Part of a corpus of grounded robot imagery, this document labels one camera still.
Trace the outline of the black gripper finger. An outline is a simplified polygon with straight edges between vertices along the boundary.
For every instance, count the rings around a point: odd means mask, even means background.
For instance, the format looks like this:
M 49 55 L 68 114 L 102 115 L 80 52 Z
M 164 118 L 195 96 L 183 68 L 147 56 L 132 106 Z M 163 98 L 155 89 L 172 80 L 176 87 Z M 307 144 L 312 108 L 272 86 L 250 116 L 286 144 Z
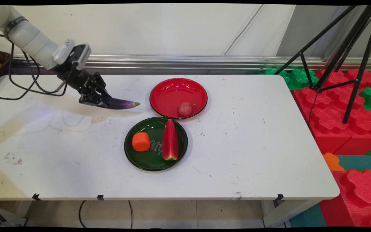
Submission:
M 91 76 L 91 91 L 94 97 L 108 97 L 111 96 L 106 90 L 106 84 L 99 72 L 94 72 Z
M 83 91 L 79 91 L 80 98 L 79 103 L 85 104 L 89 106 L 95 106 L 95 107 L 104 107 L 103 101 L 102 101 L 102 94 L 104 91 L 94 91 L 89 93 L 84 93 Z

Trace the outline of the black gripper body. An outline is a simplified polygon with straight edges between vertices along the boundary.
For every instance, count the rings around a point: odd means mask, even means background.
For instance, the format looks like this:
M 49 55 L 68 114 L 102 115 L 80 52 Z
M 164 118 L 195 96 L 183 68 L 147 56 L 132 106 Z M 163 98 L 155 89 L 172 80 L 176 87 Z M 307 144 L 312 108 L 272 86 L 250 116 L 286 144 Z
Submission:
M 57 77 L 62 81 L 68 80 L 68 86 L 80 94 L 92 94 L 93 75 L 86 69 L 77 70 L 74 66 L 75 63 L 71 62 L 56 66 Z

